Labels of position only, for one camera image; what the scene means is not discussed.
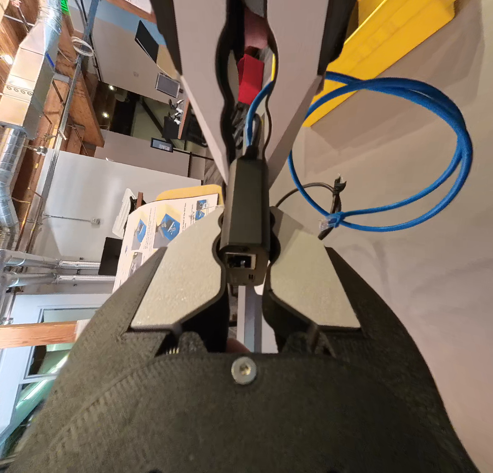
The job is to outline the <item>silver ventilation duct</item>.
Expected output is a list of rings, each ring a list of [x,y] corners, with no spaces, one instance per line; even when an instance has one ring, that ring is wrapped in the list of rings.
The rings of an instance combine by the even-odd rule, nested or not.
[[[38,0],[36,23],[22,40],[1,98],[1,248],[20,232],[10,186],[22,149],[35,139],[53,81],[62,30],[61,0]]]

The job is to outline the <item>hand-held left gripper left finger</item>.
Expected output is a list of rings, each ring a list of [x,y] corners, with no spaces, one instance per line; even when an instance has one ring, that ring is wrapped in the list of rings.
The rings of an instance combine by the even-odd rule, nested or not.
[[[132,320],[132,329],[177,329],[224,287],[213,246],[223,207],[189,226],[165,248]]]

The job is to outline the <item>black flat panel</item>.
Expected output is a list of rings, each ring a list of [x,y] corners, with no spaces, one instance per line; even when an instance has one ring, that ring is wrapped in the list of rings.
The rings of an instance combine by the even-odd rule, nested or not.
[[[122,239],[106,237],[98,275],[116,276],[122,248]]]

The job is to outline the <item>black ethernet splitter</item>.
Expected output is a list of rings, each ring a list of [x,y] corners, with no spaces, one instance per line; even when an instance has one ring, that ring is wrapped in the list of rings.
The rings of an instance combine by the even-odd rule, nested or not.
[[[265,162],[237,158],[230,167],[219,242],[226,281],[262,285],[270,255],[270,210]]]

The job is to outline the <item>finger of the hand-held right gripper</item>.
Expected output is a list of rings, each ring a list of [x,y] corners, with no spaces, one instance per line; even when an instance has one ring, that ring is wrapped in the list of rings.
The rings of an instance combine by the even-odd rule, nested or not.
[[[280,174],[321,84],[318,74],[329,0],[267,0],[276,43],[276,76],[267,100],[270,138],[265,148],[269,185]]]
[[[228,81],[229,0],[173,0],[181,77],[215,164],[225,182],[233,158]]]

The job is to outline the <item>wooden beam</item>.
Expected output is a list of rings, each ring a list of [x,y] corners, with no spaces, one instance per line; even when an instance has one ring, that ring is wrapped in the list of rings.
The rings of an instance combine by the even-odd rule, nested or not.
[[[1,349],[71,344],[78,321],[1,325]]]

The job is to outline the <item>yellow plastic bin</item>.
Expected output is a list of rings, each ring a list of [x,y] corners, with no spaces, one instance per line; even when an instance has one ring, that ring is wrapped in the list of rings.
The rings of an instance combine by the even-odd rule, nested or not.
[[[379,76],[455,15],[457,0],[358,0],[358,27],[327,71]]]

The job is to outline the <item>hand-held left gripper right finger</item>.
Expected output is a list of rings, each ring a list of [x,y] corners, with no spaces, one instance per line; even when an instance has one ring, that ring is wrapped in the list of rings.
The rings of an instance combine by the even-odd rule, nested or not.
[[[264,295],[273,296],[294,322],[315,324],[321,329],[359,329],[360,322],[343,288],[323,241],[302,224],[270,208],[274,217],[277,257],[268,266]]]

